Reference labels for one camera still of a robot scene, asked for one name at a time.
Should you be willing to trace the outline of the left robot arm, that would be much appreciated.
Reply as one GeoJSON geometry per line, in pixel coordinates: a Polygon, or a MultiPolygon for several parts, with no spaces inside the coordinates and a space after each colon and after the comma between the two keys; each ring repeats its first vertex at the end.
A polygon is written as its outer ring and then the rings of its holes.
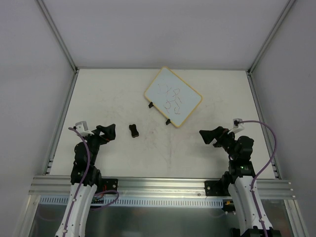
{"type": "Polygon", "coordinates": [[[83,237],[93,198],[102,194],[116,195],[113,201],[96,208],[96,210],[114,204],[119,198],[116,189],[101,191],[103,187],[102,175],[95,166],[100,146],[115,140],[116,125],[114,123],[109,126],[98,125],[94,130],[89,130],[87,123],[81,121],[68,129],[73,131],[81,139],[81,142],[74,148],[75,158],[71,172],[69,199],[55,236],[83,237]]]}

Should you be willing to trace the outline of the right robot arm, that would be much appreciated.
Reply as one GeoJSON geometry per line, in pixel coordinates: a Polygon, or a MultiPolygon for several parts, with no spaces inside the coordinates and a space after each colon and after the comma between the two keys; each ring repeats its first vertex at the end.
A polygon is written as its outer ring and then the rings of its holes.
{"type": "Polygon", "coordinates": [[[233,237],[279,237],[269,221],[257,186],[257,174],[251,162],[254,140],[247,136],[235,137],[233,130],[221,126],[214,130],[199,131],[205,144],[222,148],[229,157],[229,169],[214,184],[204,183],[207,196],[232,198],[232,205],[225,212],[235,212],[239,227],[231,229],[233,237]]]}

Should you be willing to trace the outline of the black bone-shaped eraser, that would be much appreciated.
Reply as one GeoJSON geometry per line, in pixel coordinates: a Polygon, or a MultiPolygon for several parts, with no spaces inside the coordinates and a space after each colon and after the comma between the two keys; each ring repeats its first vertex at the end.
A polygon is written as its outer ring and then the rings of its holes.
{"type": "Polygon", "coordinates": [[[139,136],[139,132],[137,130],[137,126],[136,124],[130,124],[129,125],[129,130],[131,132],[131,136],[132,138],[138,137],[139,136]]]}

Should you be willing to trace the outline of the yellow framed whiteboard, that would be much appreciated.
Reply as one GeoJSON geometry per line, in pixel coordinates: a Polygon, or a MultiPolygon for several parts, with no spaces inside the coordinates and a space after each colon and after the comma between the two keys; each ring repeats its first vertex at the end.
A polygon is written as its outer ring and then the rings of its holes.
{"type": "Polygon", "coordinates": [[[181,127],[203,97],[168,67],[162,67],[144,92],[145,98],[175,127],[181,127]]]}

